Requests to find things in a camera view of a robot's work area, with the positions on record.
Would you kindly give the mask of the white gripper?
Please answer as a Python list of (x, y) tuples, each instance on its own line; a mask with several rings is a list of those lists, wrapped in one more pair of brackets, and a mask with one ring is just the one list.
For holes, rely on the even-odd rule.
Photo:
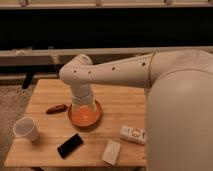
[(72, 86), (71, 99), (72, 113), (76, 113), (81, 106), (88, 106), (92, 112), (96, 111), (94, 95), (90, 85)]

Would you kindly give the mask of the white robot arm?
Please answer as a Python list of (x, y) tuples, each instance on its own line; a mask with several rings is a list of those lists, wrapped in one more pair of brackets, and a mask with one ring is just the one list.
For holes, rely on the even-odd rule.
[(213, 54), (168, 51), (98, 65), (80, 54), (59, 77), (77, 104), (92, 100), (93, 84), (147, 89), (148, 171), (213, 171)]

